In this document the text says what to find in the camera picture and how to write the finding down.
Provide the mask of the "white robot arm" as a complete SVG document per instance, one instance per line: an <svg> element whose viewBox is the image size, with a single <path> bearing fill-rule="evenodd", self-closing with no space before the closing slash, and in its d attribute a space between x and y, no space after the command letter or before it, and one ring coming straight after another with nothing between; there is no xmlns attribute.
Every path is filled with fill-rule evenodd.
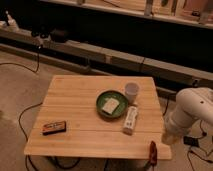
<svg viewBox="0 0 213 171"><path fill-rule="evenodd" d="M162 142L171 145L186 136L197 120L213 126L213 89L186 88L176 95L176 107L164 117Z"/></svg>

